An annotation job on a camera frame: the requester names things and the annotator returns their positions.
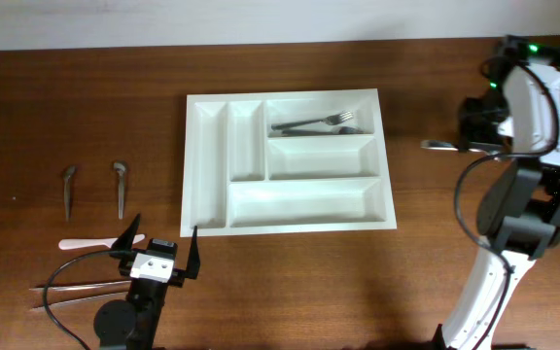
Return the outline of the metal tablespoon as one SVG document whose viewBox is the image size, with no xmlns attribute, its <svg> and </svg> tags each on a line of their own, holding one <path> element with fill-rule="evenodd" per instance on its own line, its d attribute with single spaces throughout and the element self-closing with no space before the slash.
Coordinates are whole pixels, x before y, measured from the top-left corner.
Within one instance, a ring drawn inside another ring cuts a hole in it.
<svg viewBox="0 0 560 350">
<path fill-rule="evenodd" d="M 501 154 L 504 151 L 502 145 L 480 142 L 469 142 L 453 144 L 438 140 L 423 140 L 421 147 L 427 150 L 452 151 L 458 153 L 483 153 L 487 156 Z"/>
</svg>

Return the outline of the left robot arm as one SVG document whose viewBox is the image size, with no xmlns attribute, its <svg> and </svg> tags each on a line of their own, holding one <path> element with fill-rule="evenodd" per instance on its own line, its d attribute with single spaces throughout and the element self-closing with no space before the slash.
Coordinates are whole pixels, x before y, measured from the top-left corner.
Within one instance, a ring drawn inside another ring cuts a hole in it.
<svg viewBox="0 0 560 350">
<path fill-rule="evenodd" d="M 146 249 L 133 247 L 140 222 L 137 215 L 110 249 L 130 285 L 125 298 L 109 301 L 96 312 L 93 327 L 101 349 L 151 349 L 167 289 L 182 286 L 188 277 L 175 266 L 176 243 L 153 238 Z"/>
</svg>

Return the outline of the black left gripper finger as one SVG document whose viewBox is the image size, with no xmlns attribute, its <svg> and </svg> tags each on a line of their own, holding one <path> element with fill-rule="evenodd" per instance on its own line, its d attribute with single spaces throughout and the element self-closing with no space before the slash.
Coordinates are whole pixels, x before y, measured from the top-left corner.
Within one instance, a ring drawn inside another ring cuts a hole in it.
<svg viewBox="0 0 560 350">
<path fill-rule="evenodd" d="M 112 244 L 112 251 L 128 251 L 132 248 L 133 240 L 139 229 L 141 214 L 138 213 L 133 219 L 130 226 L 121 234 Z"/>
<path fill-rule="evenodd" d="M 195 280 L 200 270 L 200 255 L 197 244 L 197 227 L 193 228 L 192 240 L 185 269 L 185 277 L 187 279 Z"/>
</svg>

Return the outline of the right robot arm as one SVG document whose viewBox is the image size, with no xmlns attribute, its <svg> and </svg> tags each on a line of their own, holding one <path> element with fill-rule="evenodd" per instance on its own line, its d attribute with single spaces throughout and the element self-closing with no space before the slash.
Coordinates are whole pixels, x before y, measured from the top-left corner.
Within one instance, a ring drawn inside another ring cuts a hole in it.
<svg viewBox="0 0 560 350">
<path fill-rule="evenodd" d="M 504 160 L 468 236 L 477 257 L 436 349 L 488 349 L 511 295 L 560 243 L 560 51 L 508 35 L 481 66 L 453 152 Z M 187 99 L 181 232 L 228 236 L 393 229 L 373 89 L 194 94 Z"/>
</svg>

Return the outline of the metal fork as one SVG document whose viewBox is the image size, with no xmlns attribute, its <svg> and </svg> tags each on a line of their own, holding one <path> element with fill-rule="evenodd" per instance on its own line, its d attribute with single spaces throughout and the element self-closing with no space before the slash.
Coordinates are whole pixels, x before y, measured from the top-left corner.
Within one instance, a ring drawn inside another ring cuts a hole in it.
<svg viewBox="0 0 560 350">
<path fill-rule="evenodd" d="M 364 132 L 361 129 L 352 126 L 341 126 L 326 131 L 291 128 L 291 129 L 283 130 L 281 132 L 281 135 L 283 137 L 328 136 L 328 135 L 346 135 L 346 134 L 364 134 Z"/>
<path fill-rule="evenodd" d="M 270 128 L 272 130 L 285 130 L 285 129 L 290 129 L 297 126 L 303 126 L 303 125 L 308 125 L 313 123 L 323 123 L 326 125 L 339 125 L 341 123 L 350 121 L 353 118 L 354 118 L 354 114 L 352 112 L 343 111 L 334 115 L 329 115 L 321 119 L 313 119 L 313 120 L 306 120 L 306 121 L 299 121 L 299 122 L 276 123 L 273 124 Z"/>
</svg>

